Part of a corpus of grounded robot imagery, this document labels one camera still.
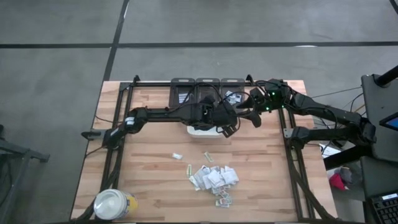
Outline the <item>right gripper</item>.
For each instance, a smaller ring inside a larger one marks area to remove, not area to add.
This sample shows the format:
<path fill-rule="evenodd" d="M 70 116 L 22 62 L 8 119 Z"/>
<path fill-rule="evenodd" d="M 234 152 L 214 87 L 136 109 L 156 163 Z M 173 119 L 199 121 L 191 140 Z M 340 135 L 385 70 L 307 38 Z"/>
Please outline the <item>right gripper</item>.
<path fill-rule="evenodd" d="M 253 88 L 250 91 L 250 96 L 253 98 L 246 99 L 244 102 L 236 106 L 237 109 L 253 108 L 255 111 L 247 110 L 241 112 L 241 118 L 252 122 L 255 128 L 261 126 L 261 117 L 256 111 L 271 111 L 272 100 L 267 93 L 263 93 L 259 88 Z"/>

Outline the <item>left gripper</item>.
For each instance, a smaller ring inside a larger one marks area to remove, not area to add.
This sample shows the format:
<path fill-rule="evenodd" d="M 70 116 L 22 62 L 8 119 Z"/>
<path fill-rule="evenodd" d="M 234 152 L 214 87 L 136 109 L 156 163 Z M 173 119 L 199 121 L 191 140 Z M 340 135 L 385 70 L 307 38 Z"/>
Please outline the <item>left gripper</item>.
<path fill-rule="evenodd" d="M 221 101 L 214 108 L 214 125 L 222 127 L 222 134 L 229 138 L 238 131 L 239 125 L 234 108 L 227 102 Z"/>

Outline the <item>dark grey storage bin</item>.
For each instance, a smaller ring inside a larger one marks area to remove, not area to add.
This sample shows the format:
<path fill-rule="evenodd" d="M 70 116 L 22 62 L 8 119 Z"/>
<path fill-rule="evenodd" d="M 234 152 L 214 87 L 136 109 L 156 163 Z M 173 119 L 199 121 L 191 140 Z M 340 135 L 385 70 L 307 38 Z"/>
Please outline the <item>dark grey storage bin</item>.
<path fill-rule="evenodd" d="M 197 102 L 204 100 L 206 96 L 212 96 L 219 101 L 221 82 L 219 78 L 197 78 L 196 98 Z"/>
<path fill-rule="evenodd" d="M 222 78 L 221 79 L 221 96 L 222 99 L 227 101 L 227 98 L 234 98 L 234 94 L 238 94 L 242 96 L 241 102 L 237 102 L 232 106 L 236 106 L 242 103 L 245 100 L 245 80 L 242 78 Z M 227 91 L 232 91 L 233 95 L 229 97 L 225 97 L 225 93 Z"/>
<path fill-rule="evenodd" d="M 170 93 L 169 93 L 169 107 L 176 108 L 181 104 L 178 102 L 179 93 L 189 93 L 189 102 L 193 98 L 194 91 L 192 90 L 195 85 L 195 79 L 193 78 L 173 78 L 170 82 Z"/>

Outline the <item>white plastic bin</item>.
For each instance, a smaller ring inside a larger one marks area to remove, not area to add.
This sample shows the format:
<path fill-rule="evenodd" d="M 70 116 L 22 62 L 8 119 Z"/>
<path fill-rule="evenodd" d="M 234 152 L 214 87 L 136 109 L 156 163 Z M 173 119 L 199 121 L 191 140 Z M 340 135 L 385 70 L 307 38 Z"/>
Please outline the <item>white plastic bin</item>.
<path fill-rule="evenodd" d="M 193 138 L 221 138 L 223 135 L 218 133 L 216 127 L 209 130 L 195 129 L 193 126 L 187 126 L 187 133 Z"/>

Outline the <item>large white packet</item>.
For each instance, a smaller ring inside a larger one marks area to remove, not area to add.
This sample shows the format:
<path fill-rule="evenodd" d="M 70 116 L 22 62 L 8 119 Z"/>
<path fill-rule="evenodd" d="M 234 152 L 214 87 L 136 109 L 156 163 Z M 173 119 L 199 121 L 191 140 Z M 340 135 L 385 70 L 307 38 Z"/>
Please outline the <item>large white packet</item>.
<path fill-rule="evenodd" d="M 226 166 L 224 172 L 221 173 L 226 184 L 235 184 L 239 181 L 239 177 L 233 168 Z"/>

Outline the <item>white packet red blue print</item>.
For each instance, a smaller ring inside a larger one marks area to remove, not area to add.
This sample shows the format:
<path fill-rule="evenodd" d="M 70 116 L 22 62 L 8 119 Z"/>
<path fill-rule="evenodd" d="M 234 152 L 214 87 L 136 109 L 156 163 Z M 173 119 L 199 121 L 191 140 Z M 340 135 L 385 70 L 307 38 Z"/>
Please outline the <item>white packet red blue print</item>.
<path fill-rule="evenodd" d="M 216 170 L 213 170 L 208 174 L 208 180 L 214 188 L 221 187 L 223 185 L 222 176 Z"/>

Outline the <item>white paper sheet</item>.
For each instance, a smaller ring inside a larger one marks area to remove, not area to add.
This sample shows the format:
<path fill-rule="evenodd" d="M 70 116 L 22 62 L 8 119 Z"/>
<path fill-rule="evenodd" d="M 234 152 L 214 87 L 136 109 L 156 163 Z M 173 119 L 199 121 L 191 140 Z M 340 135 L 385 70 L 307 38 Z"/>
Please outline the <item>white paper sheet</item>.
<path fill-rule="evenodd" d="M 341 151 L 338 149 L 335 149 L 333 147 L 324 145 L 324 144 L 320 144 L 320 149 L 321 149 L 321 154 L 323 158 L 327 158 L 329 156 L 335 155 L 337 153 L 340 153 Z"/>

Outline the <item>black desk beam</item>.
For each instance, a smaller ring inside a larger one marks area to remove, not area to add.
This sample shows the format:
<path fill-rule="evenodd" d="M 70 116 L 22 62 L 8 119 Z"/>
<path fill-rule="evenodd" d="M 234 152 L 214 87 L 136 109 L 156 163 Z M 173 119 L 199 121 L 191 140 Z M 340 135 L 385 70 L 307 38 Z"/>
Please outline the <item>black desk beam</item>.
<path fill-rule="evenodd" d="M 363 156 L 372 157 L 372 148 L 365 146 L 354 146 L 337 154 L 324 158 L 323 162 L 326 170 L 334 169 L 345 164 L 358 161 Z"/>

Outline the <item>red cloth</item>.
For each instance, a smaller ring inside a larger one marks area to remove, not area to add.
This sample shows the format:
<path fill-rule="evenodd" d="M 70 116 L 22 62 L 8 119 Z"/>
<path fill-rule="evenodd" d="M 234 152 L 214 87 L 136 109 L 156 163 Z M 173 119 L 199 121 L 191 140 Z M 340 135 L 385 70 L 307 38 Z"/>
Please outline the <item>red cloth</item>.
<path fill-rule="evenodd" d="M 343 183 L 343 180 L 339 174 L 333 174 L 329 178 L 329 183 L 332 187 L 334 187 L 338 190 L 342 190 L 342 191 L 348 190 L 347 186 L 345 186 L 345 184 Z"/>

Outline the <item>black side desk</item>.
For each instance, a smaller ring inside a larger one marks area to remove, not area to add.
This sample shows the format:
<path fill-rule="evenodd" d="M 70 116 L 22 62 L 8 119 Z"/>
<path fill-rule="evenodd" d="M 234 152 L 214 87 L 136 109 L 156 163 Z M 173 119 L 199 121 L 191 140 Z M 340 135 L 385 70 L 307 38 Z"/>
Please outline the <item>black side desk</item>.
<path fill-rule="evenodd" d="M 366 116 L 376 127 L 376 143 L 372 146 L 373 157 L 398 162 L 398 131 L 383 127 L 379 122 L 398 112 L 398 79 L 387 87 L 378 86 L 372 75 L 361 77 Z"/>

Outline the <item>yellow disinfectant wipes canister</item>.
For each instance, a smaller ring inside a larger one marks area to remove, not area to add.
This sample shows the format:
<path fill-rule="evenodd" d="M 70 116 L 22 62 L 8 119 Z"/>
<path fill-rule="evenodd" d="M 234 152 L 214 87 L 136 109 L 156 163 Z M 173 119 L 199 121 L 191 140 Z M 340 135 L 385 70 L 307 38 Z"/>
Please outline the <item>yellow disinfectant wipes canister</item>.
<path fill-rule="evenodd" d="M 100 192 L 94 200 L 94 214 L 102 220 L 115 220 L 132 214 L 138 208 L 134 195 L 116 189 Z"/>

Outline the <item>blue tablet screen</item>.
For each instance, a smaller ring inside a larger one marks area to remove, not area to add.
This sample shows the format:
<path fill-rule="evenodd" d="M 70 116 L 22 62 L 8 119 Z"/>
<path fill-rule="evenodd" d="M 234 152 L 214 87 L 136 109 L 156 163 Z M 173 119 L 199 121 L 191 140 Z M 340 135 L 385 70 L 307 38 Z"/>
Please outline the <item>blue tablet screen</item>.
<path fill-rule="evenodd" d="M 391 130 L 398 131 L 398 112 L 380 120 L 379 125 Z"/>

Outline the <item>black keyboard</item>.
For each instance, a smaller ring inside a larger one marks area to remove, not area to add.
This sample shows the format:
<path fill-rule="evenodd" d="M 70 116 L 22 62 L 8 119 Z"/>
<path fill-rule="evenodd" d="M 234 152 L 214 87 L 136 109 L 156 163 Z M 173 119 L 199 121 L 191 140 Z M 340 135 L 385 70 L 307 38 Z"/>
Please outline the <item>black keyboard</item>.
<path fill-rule="evenodd" d="M 398 224 L 398 193 L 371 197 L 370 204 L 377 224 Z"/>

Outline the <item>black metal stand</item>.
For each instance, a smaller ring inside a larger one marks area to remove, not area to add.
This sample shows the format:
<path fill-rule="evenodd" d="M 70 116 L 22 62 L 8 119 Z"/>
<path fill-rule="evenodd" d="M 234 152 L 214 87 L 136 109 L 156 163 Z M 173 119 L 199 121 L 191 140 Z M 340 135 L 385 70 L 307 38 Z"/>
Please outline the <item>black metal stand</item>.
<path fill-rule="evenodd" d="M 0 124 L 0 176 L 2 174 L 2 165 L 7 165 L 8 173 L 6 176 L 8 177 L 10 187 L 5 196 L 0 199 L 0 224 L 6 224 L 9 219 L 30 160 L 37 159 L 40 162 L 48 162 L 50 157 L 49 154 L 43 154 L 6 141 L 2 136 L 3 131 L 4 126 Z M 13 171 L 11 169 L 12 159 L 21 160 L 15 177 L 13 177 Z"/>

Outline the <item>black aluminium table frame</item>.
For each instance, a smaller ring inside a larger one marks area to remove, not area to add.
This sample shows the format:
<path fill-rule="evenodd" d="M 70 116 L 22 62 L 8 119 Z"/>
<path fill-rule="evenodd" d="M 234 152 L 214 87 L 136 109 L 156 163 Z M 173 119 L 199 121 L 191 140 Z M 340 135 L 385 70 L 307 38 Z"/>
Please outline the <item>black aluminium table frame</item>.
<path fill-rule="evenodd" d="M 122 94 L 120 119 L 131 82 L 105 82 L 102 86 L 97 116 L 113 119 L 119 93 Z M 136 82 L 132 86 L 131 108 L 164 108 L 169 104 L 169 82 Z M 132 215 L 114 222 L 188 223 L 188 222 L 294 222 L 297 221 L 294 196 L 280 118 L 277 111 L 262 114 L 262 126 L 242 120 L 232 137 L 197 139 L 180 123 L 148 123 L 135 134 L 126 136 L 119 190 L 136 196 L 138 208 Z M 326 177 L 319 147 L 307 145 L 302 151 L 309 186 L 329 214 L 337 217 L 335 203 Z M 208 152 L 213 162 L 208 162 Z M 173 153 L 182 155 L 178 160 Z M 73 224 L 100 192 L 107 150 L 88 156 L 83 164 L 71 218 Z M 114 169 L 115 157 L 106 164 L 105 178 Z M 216 197 L 208 191 L 195 191 L 186 170 L 194 174 L 202 165 L 225 165 L 237 172 L 239 182 L 228 192 L 233 199 L 229 208 L 215 206 Z"/>

